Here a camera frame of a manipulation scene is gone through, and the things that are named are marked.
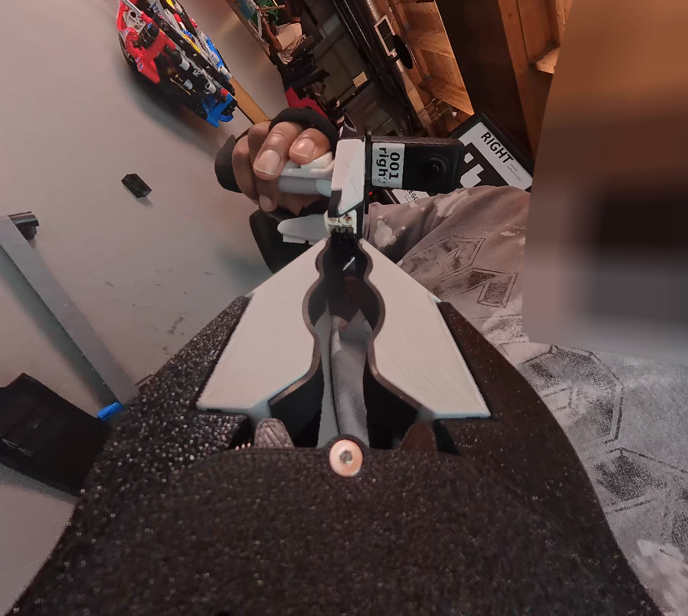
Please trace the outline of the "person's right forearm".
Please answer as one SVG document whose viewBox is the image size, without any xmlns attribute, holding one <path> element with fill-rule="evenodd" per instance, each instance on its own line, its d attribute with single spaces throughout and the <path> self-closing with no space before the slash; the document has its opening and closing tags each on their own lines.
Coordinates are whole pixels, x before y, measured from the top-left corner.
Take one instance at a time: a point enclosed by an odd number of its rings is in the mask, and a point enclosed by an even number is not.
<svg viewBox="0 0 688 616">
<path fill-rule="evenodd" d="M 402 205 L 369 207 L 364 238 L 392 262 L 460 270 L 495 254 L 523 250 L 530 194 L 515 187 L 472 187 Z"/>
</svg>

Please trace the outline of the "person's right hand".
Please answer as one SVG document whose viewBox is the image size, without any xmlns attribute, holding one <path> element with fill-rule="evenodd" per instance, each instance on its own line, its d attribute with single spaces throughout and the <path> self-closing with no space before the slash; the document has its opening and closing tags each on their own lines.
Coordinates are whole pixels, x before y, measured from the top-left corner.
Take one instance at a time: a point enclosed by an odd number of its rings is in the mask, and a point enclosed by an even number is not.
<svg viewBox="0 0 688 616">
<path fill-rule="evenodd" d="M 298 216 L 314 202 L 327 202 L 315 195 L 279 191 L 278 179 L 288 163 L 309 164 L 330 151 L 328 138 L 313 128 L 281 122 L 254 125 L 235 145 L 232 165 L 241 192 L 261 210 L 286 210 Z"/>
</svg>

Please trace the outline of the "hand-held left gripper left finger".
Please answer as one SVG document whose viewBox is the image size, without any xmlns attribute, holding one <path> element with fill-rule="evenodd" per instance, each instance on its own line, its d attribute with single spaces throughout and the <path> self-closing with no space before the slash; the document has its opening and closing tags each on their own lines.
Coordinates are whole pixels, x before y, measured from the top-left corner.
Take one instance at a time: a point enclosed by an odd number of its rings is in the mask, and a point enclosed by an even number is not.
<svg viewBox="0 0 688 616">
<path fill-rule="evenodd" d="M 316 243 L 249 295 L 197 399 L 199 410 L 262 420 L 271 416 L 270 400 L 307 375 L 316 341 L 304 302 L 321 279 L 316 261 L 325 245 Z"/>
</svg>

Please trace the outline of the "framed black white marker sign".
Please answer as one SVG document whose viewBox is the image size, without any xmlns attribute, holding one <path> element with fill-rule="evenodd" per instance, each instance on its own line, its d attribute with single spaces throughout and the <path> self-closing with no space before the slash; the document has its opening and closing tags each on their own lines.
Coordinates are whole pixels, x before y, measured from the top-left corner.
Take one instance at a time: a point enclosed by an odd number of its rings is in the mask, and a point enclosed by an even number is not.
<svg viewBox="0 0 688 616">
<path fill-rule="evenodd" d="M 532 160 L 488 117 L 480 114 L 446 139 L 404 139 L 407 170 L 398 188 L 373 187 L 371 196 L 401 205 L 472 187 L 514 187 L 529 193 Z"/>
</svg>

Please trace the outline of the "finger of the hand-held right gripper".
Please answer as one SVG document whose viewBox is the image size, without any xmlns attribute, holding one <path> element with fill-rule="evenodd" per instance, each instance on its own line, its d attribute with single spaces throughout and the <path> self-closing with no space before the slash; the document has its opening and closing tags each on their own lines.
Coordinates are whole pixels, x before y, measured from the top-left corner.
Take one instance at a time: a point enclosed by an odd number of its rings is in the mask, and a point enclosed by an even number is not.
<svg viewBox="0 0 688 616">
<path fill-rule="evenodd" d="M 353 142 L 338 142 L 331 175 L 329 213 L 344 214 L 349 209 L 349 172 L 353 159 Z"/>
<path fill-rule="evenodd" d="M 344 158 L 344 214 L 347 214 L 357 209 L 364 201 L 366 188 L 365 140 L 344 140 Z"/>
</svg>

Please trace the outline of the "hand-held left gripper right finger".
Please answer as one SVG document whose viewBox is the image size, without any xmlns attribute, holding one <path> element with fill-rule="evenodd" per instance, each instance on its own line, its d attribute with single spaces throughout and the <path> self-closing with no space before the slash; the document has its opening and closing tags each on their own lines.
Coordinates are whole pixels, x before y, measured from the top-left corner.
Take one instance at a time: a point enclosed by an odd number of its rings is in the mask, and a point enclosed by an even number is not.
<svg viewBox="0 0 688 616">
<path fill-rule="evenodd" d="M 365 279 L 381 316 L 369 347 L 375 379 L 420 421 L 486 419 L 491 413 L 440 311 L 440 300 L 369 242 Z"/>
</svg>

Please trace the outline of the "black curved panel piece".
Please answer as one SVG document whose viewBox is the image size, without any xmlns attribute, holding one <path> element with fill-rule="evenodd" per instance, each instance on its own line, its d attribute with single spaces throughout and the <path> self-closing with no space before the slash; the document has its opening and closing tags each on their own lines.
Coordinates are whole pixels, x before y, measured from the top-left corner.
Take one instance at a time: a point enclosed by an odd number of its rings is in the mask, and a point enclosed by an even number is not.
<svg viewBox="0 0 688 616">
<path fill-rule="evenodd" d="M 1 464 L 78 496 L 109 425 L 22 373 L 1 387 Z"/>
</svg>

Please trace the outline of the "black bracket brick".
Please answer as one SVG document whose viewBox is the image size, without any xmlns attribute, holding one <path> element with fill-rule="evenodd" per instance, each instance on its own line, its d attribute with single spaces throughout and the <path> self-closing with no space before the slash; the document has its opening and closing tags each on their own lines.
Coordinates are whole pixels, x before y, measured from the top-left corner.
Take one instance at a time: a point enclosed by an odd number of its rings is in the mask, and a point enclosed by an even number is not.
<svg viewBox="0 0 688 616">
<path fill-rule="evenodd" d="M 27 241 L 32 241 L 35 239 L 37 235 L 37 229 L 39 227 L 39 221 L 33 212 L 26 211 L 18 214 L 8 215 L 8 217 Z"/>
</svg>

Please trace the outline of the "red black connector piece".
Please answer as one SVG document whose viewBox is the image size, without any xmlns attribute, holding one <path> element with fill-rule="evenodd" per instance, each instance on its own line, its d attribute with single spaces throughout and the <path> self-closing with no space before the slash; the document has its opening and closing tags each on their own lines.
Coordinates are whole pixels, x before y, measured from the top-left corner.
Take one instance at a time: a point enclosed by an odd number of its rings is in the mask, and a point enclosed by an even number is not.
<svg viewBox="0 0 688 616">
<path fill-rule="evenodd" d="M 337 226 L 330 232 L 330 266 L 344 271 L 355 262 L 358 253 L 358 237 L 355 230 Z"/>
</svg>

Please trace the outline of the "brick-built toy car chassis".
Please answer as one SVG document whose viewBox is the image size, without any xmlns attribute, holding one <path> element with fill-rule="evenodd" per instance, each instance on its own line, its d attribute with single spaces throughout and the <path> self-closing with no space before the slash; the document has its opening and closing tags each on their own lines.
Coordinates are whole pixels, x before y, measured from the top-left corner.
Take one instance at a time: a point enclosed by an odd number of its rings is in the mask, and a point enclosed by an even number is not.
<svg viewBox="0 0 688 616">
<path fill-rule="evenodd" d="M 126 62 L 166 97 L 216 128 L 233 120 L 233 77 L 178 0 L 119 0 L 116 26 Z"/>
</svg>

